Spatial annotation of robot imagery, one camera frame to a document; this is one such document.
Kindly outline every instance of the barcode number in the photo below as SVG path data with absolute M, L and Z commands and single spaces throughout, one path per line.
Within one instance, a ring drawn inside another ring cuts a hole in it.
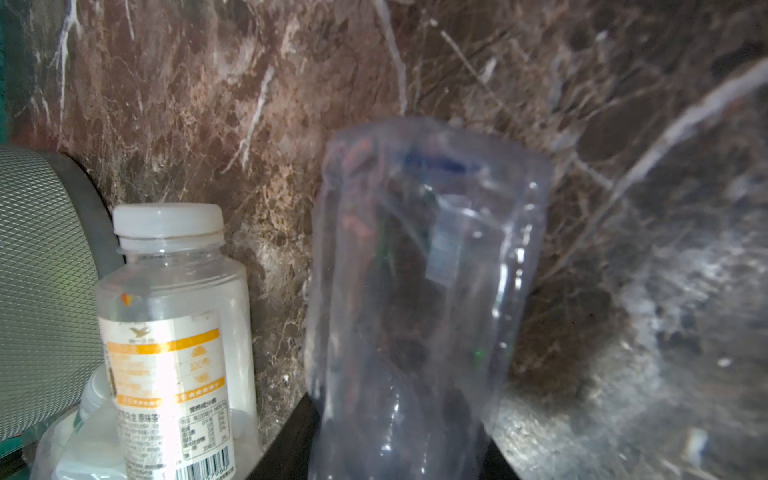
M 208 458 L 179 468 L 176 471 L 176 480 L 206 480 L 225 472 L 229 466 L 230 448 L 227 446 Z

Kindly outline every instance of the metal mesh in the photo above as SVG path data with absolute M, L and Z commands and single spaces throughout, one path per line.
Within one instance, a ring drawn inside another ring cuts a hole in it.
M 0 440 L 78 401 L 101 361 L 97 281 L 54 171 L 0 147 Z

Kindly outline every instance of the marble wall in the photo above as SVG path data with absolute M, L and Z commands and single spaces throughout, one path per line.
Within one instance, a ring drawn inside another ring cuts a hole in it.
M 520 141 L 556 178 L 507 458 L 531 479 L 765 478 L 764 2 L 376 4 L 6 0 L 12 141 L 70 154 L 110 205 L 221 205 L 266 442 L 303 392 L 331 133 L 404 107 Z

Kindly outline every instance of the bottle label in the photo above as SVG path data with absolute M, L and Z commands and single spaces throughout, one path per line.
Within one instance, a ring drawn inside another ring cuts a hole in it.
M 145 323 L 99 319 L 131 480 L 228 480 L 235 473 L 215 312 Z

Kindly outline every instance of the orange stripe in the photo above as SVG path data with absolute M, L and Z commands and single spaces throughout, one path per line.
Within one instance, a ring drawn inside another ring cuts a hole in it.
M 192 389 L 189 392 L 179 393 L 174 397 L 176 403 L 184 403 L 189 400 L 194 400 L 203 395 L 215 392 L 224 386 L 224 377 L 221 377 L 215 382 L 211 382 L 208 385 L 203 385 L 196 389 Z M 118 403 L 127 407 L 136 407 L 139 409 L 156 409 L 163 405 L 164 399 L 142 399 L 139 397 L 118 395 Z
M 188 349 L 217 338 L 219 338 L 219 329 L 213 329 L 210 332 L 201 333 L 200 335 L 190 336 L 185 339 L 166 343 L 129 345 L 126 343 L 107 342 L 107 350 L 109 353 L 123 353 L 127 355 L 157 355 L 158 353 L 176 352 L 178 350 Z

